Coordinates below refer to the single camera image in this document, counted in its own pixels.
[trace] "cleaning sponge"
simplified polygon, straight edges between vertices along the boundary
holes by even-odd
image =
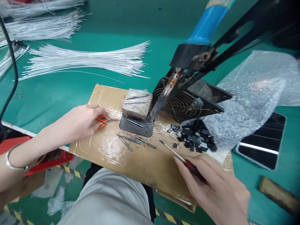
[[[143,95],[143,94],[149,94],[147,90],[136,90],[136,89],[129,89],[127,92],[127,95],[125,97],[124,102],[137,102],[137,101],[147,101],[146,103],[136,103],[136,104],[123,104],[122,111],[127,116],[132,116],[137,119],[146,119],[149,108],[152,101],[152,94],[149,94],[145,97],[140,98],[134,98],[127,100],[126,98],[137,96],[137,95]]]

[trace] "floor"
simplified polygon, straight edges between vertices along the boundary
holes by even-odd
[[[83,184],[83,178],[71,174],[70,172],[72,172],[72,170],[68,168],[84,176],[90,165],[91,163],[89,161],[75,157],[74,161],[65,164],[66,167],[61,166],[61,168],[53,167],[48,169],[46,171],[44,185],[19,202],[9,204],[8,207],[11,213],[3,211],[0,215],[0,224],[57,224],[62,217],[62,211],[51,204],[51,202],[53,202],[53,199],[62,191],[61,189],[64,189],[63,201],[69,201],[69,203],[72,204],[72,202],[78,198]],[[157,217],[154,223],[157,225],[214,224],[201,208],[197,208],[195,214],[193,214],[155,192],[154,203],[157,209]]]

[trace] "phone screen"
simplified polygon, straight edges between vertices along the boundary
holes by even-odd
[[[241,141],[239,153],[274,170],[285,120],[283,115],[274,112],[260,129]]]

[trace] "silver bangle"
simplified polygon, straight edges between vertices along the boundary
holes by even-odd
[[[9,155],[10,155],[10,153],[12,152],[13,149],[15,149],[16,147],[18,147],[18,146],[21,145],[21,144],[22,144],[22,143],[17,144],[16,146],[12,147],[12,148],[11,148],[10,150],[8,150],[8,152],[5,154],[5,163],[6,163],[6,166],[7,166],[7,167],[9,167],[9,168],[11,168],[11,169],[24,170],[24,171],[26,171],[26,170],[31,169],[32,167],[36,166],[37,164],[39,164],[39,163],[45,158],[46,154],[43,155],[43,156],[41,156],[41,157],[39,158],[39,160],[38,160],[36,163],[31,164],[31,165],[28,165],[28,166],[26,166],[26,167],[15,167],[15,166],[13,166],[13,165],[10,163],[9,159],[8,159],[8,158],[9,158]]]

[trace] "metal base plate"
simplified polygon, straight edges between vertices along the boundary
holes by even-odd
[[[120,123],[119,123],[119,127],[124,130],[124,131],[129,131],[138,135],[142,135],[144,137],[151,137],[153,134],[153,126],[154,126],[154,122],[149,123],[147,122],[147,120],[141,120],[141,119],[137,119],[131,116],[126,117],[127,119],[130,119],[142,126],[144,126],[144,128],[139,127],[138,125],[135,125],[127,120],[124,119],[125,116],[124,114],[122,114],[122,118],[120,119]]]

